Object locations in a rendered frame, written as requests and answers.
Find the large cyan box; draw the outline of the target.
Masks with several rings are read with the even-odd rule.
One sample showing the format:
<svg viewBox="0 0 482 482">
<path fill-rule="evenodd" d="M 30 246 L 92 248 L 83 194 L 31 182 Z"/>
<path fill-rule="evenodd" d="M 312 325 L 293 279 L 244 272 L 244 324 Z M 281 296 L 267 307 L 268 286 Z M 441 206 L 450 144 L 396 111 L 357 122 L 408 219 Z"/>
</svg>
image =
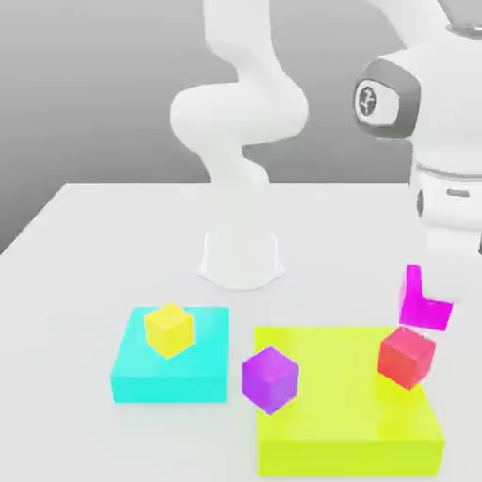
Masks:
<svg viewBox="0 0 482 482">
<path fill-rule="evenodd" d="M 226 307 L 188 307 L 195 344 L 171 359 L 146 341 L 144 317 L 152 307 L 131 311 L 110 373 L 117 403 L 224 403 L 230 337 Z"/>
</svg>

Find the small yellow cube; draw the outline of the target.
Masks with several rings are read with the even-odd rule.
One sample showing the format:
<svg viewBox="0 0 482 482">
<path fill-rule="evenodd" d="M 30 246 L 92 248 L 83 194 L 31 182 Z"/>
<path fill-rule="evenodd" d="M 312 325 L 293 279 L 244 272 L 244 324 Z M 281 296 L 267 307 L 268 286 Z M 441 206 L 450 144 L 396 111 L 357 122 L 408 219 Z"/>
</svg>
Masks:
<svg viewBox="0 0 482 482">
<path fill-rule="evenodd" d="M 193 315 L 170 303 L 144 316 L 147 344 L 165 359 L 195 344 Z"/>
</svg>

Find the small red cube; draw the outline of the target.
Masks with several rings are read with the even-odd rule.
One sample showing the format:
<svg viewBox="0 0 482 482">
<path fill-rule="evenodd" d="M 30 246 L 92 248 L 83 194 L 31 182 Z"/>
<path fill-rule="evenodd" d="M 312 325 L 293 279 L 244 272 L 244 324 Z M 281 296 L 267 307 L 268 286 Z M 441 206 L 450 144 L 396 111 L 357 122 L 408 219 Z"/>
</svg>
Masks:
<svg viewBox="0 0 482 482">
<path fill-rule="evenodd" d="M 434 341 L 409 328 L 399 327 L 380 343 L 377 371 L 411 390 L 428 374 L 435 350 Z"/>
</svg>

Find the small purple cube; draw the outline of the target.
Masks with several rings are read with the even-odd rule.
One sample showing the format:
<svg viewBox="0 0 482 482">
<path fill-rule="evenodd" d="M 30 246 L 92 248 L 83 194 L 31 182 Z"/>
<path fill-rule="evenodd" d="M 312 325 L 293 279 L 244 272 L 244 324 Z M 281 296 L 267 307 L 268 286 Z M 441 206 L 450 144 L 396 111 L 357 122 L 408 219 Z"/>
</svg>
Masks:
<svg viewBox="0 0 482 482">
<path fill-rule="evenodd" d="M 272 415 L 297 396 L 299 373 L 297 362 L 268 346 L 242 363 L 242 393 Z"/>
</svg>

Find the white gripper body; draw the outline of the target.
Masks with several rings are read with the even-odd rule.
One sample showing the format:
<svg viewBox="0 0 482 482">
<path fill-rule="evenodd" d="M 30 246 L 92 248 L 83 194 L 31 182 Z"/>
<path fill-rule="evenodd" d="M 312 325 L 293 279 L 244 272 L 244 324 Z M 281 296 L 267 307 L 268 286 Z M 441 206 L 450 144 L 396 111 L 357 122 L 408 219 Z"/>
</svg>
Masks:
<svg viewBox="0 0 482 482">
<path fill-rule="evenodd" d="M 482 265 L 482 233 L 423 225 L 421 266 Z"/>
</svg>

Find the large yellow-green box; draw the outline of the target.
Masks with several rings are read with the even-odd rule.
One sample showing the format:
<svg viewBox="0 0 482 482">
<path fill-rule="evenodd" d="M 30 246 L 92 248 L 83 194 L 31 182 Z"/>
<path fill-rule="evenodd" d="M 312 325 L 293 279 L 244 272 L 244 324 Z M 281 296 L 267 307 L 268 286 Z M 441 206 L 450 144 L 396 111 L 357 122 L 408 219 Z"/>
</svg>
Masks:
<svg viewBox="0 0 482 482">
<path fill-rule="evenodd" d="M 298 363 L 297 397 L 256 414 L 260 476 L 434 476 L 445 438 L 421 386 L 377 370 L 390 327 L 257 327 Z"/>
</svg>

